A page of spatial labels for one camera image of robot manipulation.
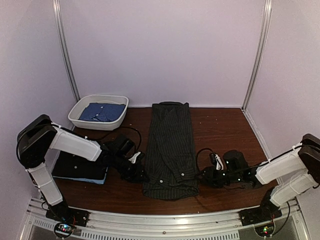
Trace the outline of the dark pinstriped long sleeve shirt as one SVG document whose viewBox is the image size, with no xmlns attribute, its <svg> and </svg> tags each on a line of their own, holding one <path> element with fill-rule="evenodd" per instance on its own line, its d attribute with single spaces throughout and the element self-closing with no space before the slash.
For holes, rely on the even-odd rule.
<svg viewBox="0 0 320 240">
<path fill-rule="evenodd" d="M 142 193 L 152 199 L 176 201 L 199 194 L 193 125 L 188 103 L 152 105 L 145 156 L 149 177 Z"/>
</svg>

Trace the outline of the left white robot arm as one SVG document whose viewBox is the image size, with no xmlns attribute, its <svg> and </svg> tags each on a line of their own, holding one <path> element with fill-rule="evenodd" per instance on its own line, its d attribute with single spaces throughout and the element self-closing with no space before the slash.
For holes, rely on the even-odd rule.
<svg viewBox="0 0 320 240">
<path fill-rule="evenodd" d="M 142 163 L 144 153 L 127 136 L 114 140 L 89 138 L 62 127 L 42 114 L 16 137 L 16 157 L 61 222 L 72 218 L 55 178 L 104 179 L 108 168 L 131 183 L 149 176 Z"/>
</svg>

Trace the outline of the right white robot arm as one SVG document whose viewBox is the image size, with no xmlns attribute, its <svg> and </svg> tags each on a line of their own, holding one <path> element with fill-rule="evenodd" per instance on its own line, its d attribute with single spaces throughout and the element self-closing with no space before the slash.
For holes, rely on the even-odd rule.
<svg viewBox="0 0 320 240">
<path fill-rule="evenodd" d="M 211 166 L 196 174 L 196 179 L 212 188 L 223 188 L 241 184 L 245 189 L 258 189 L 285 175 L 291 174 L 286 182 L 270 189 L 264 204 L 256 210 L 259 220 L 268 220 L 287 201 L 320 185 L 320 140 L 307 133 L 290 150 L 254 166 L 249 166 L 242 152 L 230 150 L 221 162 L 213 154 Z"/>
</svg>

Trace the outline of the folded black shirt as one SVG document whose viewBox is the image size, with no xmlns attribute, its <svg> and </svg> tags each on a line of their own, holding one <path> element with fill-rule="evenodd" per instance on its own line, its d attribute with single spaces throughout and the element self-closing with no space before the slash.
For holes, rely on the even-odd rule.
<svg viewBox="0 0 320 240">
<path fill-rule="evenodd" d="M 89 161 L 83 157 L 60 152 L 52 175 L 56 178 L 102 180 L 108 168 L 96 161 Z"/>
</svg>

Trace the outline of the white plastic basin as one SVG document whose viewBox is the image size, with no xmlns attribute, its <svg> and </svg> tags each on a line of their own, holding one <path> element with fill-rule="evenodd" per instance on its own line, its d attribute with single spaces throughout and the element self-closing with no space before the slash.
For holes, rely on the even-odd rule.
<svg viewBox="0 0 320 240">
<path fill-rule="evenodd" d="M 126 96 L 92 94 L 73 106 L 68 119 L 78 128 L 112 131 L 123 123 L 128 106 Z"/>
</svg>

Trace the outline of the blue patterned shirt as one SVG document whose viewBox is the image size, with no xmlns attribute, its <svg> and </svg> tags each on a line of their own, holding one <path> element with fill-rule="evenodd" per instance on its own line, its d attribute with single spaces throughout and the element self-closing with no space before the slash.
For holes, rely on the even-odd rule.
<svg viewBox="0 0 320 240">
<path fill-rule="evenodd" d="M 79 120 L 87 122 L 114 122 L 125 110 L 125 104 L 90 103 L 81 113 Z"/>
</svg>

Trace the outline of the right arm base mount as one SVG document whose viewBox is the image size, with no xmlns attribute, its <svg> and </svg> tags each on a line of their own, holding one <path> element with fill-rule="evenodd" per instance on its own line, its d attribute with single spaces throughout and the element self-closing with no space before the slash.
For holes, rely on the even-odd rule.
<svg viewBox="0 0 320 240">
<path fill-rule="evenodd" d="M 275 233 L 275 219 L 281 216 L 280 207 L 269 200 L 261 202 L 257 207 L 239 212 L 242 226 L 254 225 L 255 233 L 261 238 L 271 237 Z"/>
</svg>

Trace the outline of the aluminium front rail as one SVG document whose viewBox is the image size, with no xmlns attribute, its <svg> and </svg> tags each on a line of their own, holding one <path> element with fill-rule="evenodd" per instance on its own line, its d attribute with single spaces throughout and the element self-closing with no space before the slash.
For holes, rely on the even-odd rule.
<svg viewBox="0 0 320 240">
<path fill-rule="evenodd" d="M 42 199 L 31 198 L 17 240 L 61 240 L 54 234 L 57 221 L 46 218 Z M 272 237 L 260 237 L 259 225 L 243 225 L 240 210 L 180 215 L 122 214 L 87 210 L 85 227 L 77 226 L 66 240 L 310 240 L 297 200 L 282 206 L 282 216 L 273 220 Z"/>
</svg>

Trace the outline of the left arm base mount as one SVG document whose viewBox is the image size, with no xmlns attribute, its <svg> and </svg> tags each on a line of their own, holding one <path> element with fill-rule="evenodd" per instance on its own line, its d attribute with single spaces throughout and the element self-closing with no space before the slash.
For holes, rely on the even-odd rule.
<svg viewBox="0 0 320 240">
<path fill-rule="evenodd" d="M 66 202 L 56 205 L 47 204 L 46 215 L 48 219 L 57 221 L 53 227 L 53 233 L 59 239 L 70 237 L 77 227 L 86 227 L 89 212 L 86 210 L 69 207 Z"/>
</svg>

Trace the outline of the right aluminium frame post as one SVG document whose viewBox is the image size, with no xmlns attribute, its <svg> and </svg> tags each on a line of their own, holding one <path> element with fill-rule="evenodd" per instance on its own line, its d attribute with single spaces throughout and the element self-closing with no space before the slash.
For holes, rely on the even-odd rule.
<svg viewBox="0 0 320 240">
<path fill-rule="evenodd" d="M 254 63 L 253 63 L 253 67 L 250 75 L 248 88 L 247 88 L 245 98 L 241 107 L 243 112 L 245 112 L 249 106 L 249 103 L 254 91 L 254 87 L 257 81 L 259 69 L 261 66 L 262 58 L 263 58 L 263 53 L 265 50 L 265 45 L 266 45 L 268 34 L 269 34 L 270 23 L 272 18 L 272 7 L 273 7 L 272 0 L 264 1 L 263 16 L 262 16 L 259 40 L 257 44 L 257 50 L 254 58 Z"/>
</svg>

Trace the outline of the aluminium frame post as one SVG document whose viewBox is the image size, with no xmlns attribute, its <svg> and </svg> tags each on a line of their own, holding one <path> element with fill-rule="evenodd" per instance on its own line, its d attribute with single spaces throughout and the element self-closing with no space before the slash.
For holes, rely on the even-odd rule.
<svg viewBox="0 0 320 240">
<path fill-rule="evenodd" d="M 66 40 L 66 35 L 65 35 L 64 25 L 63 25 L 62 12 L 61 12 L 61 3 L 59 0 L 53 0 L 52 5 L 53 5 L 53 13 L 55 17 L 57 34 L 59 38 L 59 44 L 62 52 L 62 58 L 63 58 L 66 74 L 70 84 L 71 92 L 73 94 L 75 101 L 77 102 L 80 100 L 80 93 L 75 80 L 71 59 L 68 51 L 67 40 Z"/>
<path fill-rule="evenodd" d="M 264 1 L 263 16 L 262 16 L 259 40 L 257 44 L 257 50 L 254 58 L 254 63 L 253 63 L 253 67 L 250 75 L 248 88 L 247 88 L 245 98 L 241 107 L 243 112 L 245 112 L 249 106 L 249 103 L 254 91 L 254 87 L 257 81 L 259 69 L 261 66 L 262 58 L 263 58 L 263 53 L 265 50 L 265 45 L 266 45 L 268 34 L 269 34 L 270 23 L 272 18 L 272 7 L 273 7 L 272 0 Z"/>
</svg>

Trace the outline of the left aluminium frame post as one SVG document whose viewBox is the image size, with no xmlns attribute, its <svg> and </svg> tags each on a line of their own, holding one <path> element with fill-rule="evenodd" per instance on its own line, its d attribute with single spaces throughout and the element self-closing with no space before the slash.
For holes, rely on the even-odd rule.
<svg viewBox="0 0 320 240">
<path fill-rule="evenodd" d="M 63 25 L 62 12 L 61 12 L 61 3 L 59 0 L 53 0 L 52 5 L 53 5 L 53 13 L 55 17 L 57 34 L 59 38 L 59 44 L 62 52 L 62 58 L 63 58 L 66 74 L 70 84 L 71 92 L 73 94 L 75 101 L 77 102 L 80 100 L 80 93 L 75 80 L 71 59 L 68 51 L 67 40 L 66 40 L 66 35 L 65 35 L 64 25 Z"/>
</svg>

